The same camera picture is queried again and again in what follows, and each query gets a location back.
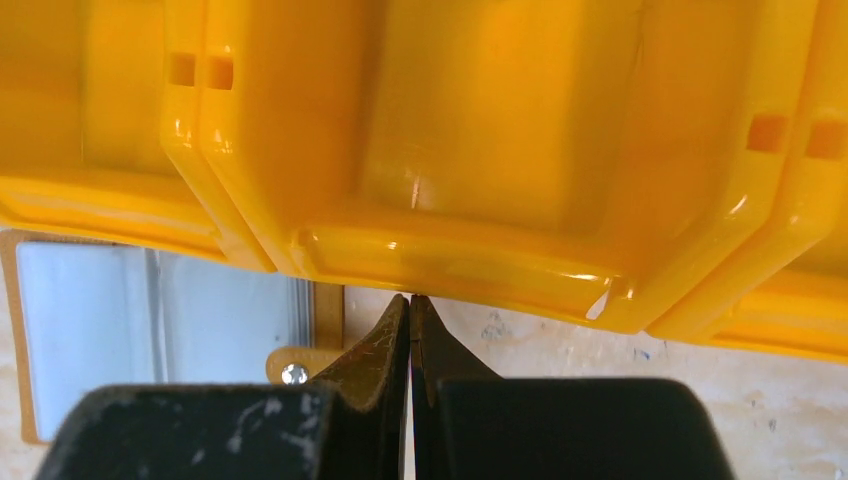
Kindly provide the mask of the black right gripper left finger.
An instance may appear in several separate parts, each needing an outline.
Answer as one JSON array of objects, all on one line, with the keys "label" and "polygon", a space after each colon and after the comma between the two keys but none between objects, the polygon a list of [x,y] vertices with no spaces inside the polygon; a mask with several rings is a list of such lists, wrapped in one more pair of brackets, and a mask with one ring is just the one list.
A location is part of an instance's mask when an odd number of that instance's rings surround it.
[{"label": "black right gripper left finger", "polygon": [[40,479],[397,479],[409,301],[300,385],[118,385],[87,394]]}]

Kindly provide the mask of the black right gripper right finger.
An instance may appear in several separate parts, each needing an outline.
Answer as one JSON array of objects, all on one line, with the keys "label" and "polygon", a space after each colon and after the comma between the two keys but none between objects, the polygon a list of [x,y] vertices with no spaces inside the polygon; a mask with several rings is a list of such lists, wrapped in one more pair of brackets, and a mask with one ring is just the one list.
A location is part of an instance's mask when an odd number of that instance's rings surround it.
[{"label": "black right gripper right finger", "polygon": [[410,311],[420,479],[730,479],[713,423],[663,378],[504,378],[455,338],[431,300]]}]

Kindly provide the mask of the orange three-compartment bin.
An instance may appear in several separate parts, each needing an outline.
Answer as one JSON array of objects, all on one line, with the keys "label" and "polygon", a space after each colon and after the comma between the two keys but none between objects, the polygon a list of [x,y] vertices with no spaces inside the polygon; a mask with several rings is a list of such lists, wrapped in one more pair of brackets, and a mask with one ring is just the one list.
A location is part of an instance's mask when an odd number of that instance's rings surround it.
[{"label": "orange three-compartment bin", "polygon": [[847,358],[843,1],[5,1],[1,222]]}]

